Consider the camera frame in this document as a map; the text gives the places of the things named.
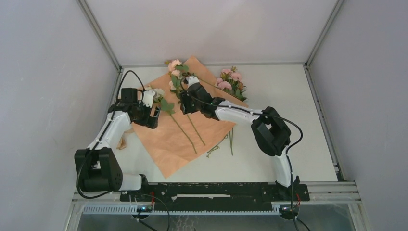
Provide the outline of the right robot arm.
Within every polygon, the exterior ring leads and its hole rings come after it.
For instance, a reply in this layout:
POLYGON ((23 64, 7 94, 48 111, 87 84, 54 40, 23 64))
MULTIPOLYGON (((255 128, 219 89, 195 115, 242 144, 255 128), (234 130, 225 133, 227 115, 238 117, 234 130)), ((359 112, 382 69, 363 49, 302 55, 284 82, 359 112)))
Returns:
POLYGON ((239 106, 221 97, 212 97, 200 83, 180 93, 184 114, 201 112, 206 118, 250 126, 257 146, 274 160, 278 194, 291 200, 297 194, 289 150, 303 139, 303 131, 294 122, 281 117, 273 107, 264 110, 239 106))

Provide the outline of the brown wrapping paper sheet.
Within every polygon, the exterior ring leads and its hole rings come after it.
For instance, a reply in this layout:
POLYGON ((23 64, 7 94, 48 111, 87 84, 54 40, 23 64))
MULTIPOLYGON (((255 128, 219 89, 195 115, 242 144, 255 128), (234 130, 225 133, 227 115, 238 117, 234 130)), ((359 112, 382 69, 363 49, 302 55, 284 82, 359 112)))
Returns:
MULTIPOLYGON (((218 77, 214 76, 195 56, 191 56, 183 64, 188 66, 189 74, 195 74, 202 86, 213 97, 221 97, 232 103, 246 106, 246 103, 218 89, 215 86, 218 77)), ((136 124, 132 125, 135 134, 165 179, 168 179, 189 162, 216 146, 234 127, 231 122, 207 119, 200 112, 184 115, 180 105, 177 104, 178 99, 169 91, 169 82, 170 76, 167 73, 151 81, 148 85, 153 88, 163 89, 165 98, 170 103, 176 104, 174 117, 193 141, 198 154, 194 153, 190 143, 178 130, 177 125, 163 112, 160 112, 158 127, 155 129, 136 124)))

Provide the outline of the pink fake rose bunch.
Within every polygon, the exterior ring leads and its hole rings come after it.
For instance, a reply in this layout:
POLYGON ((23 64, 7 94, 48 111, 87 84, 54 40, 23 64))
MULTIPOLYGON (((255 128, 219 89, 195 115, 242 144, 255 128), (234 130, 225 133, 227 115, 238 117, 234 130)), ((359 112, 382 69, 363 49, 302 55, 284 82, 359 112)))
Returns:
MULTIPOLYGON (((238 68, 236 66, 231 66, 231 68, 221 70, 220 77, 217 78, 215 86, 228 93, 229 95, 233 96, 234 98, 240 100, 241 102, 246 101, 248 98, 243 95, 246 91, 246 86, 242 82, 242 75, 238 72, 238 68)), ((231 155, 233 156, 233 135, 234 135, 234 128, 232 128, 228 134, 224 137, 224 139, 229 140, 229 147, 231 155)), ((207 156, 209 157, 210 154, 219 149, 220 146, 217 144, 213 148, 211 148, 207 152, 207 156)))

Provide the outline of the pink fake rose sprig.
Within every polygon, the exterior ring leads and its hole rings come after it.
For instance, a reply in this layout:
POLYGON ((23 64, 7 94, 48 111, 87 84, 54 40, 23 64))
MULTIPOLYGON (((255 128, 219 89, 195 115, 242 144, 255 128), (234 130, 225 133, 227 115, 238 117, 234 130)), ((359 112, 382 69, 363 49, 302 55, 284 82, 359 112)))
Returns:
POLYGON ((165 98, 165 92, 161 88, 153 88, 149 85, 145 87, 146 90, 148 91, 153 91, 154 96, 153 96, 153 103, 156 104, 158 107, 160 107, 160 111, 168 115, 171 120, 174 122, 174 124, 177 125, 178 130, 182 132, 182 134, 186 137, 188 142, 190 143, 191 147, 194 150, 194 153, 197 155, 197 150, 196 147, 189 137, 189 135, 186 133, 186 131, 182 128, 181 124, 176 120, 174 117, 176 111, 175 111, 175 104, 170 103, 166 98, 165 98))

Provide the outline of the pink fake rose stem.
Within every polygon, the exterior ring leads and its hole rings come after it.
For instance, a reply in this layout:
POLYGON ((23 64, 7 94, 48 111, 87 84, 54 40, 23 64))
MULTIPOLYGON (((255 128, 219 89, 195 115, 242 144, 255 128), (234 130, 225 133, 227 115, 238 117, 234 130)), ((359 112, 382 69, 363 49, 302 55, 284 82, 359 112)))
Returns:
POLYGON ((178 99, 177 104, 180 105, 180 93, 182 91, 182 81, 184 77, 189 74, 189 68, 187 65, 183 64, 179 59, 166 60, 164 62, 168 67, 168 75, 170 76, 170 93, 173 93, 178 99))

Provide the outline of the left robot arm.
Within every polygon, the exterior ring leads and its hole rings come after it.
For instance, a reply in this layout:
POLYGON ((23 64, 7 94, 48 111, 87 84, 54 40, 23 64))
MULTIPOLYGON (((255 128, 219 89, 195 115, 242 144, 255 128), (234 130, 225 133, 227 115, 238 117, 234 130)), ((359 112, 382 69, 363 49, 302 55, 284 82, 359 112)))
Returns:
POLYGON ((77 191, 86 192, 132 191, 138 200, 150 196, 150 187, 142 183, 141 174, 125 174, 115 156, 124 133, 137 124, 154 129, 158 125, 160 108, 154 107, 155 91, 123 88, 120 99, 111 105, 107 119, 96 139, 86 148, 78 149, 74 159, 77 171, 77 191))

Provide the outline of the tan ribbon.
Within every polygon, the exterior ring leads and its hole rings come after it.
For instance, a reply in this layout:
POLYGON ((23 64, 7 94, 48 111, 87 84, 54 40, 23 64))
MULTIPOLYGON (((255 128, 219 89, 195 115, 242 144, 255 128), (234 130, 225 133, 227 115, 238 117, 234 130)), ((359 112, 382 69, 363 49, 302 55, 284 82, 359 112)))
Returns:
POLYGON ((128 134, 131 134, 133 132, 134 132, 134 130, 132 128, 130 128, 130 129, 126 130, 122 134, 122 137, 119 140, 119 143, 118 143, 118 145, 116 147, 117 150, 123 150, 123 149, 125 149, 127 147, 126 137, 127 137, 128 134))

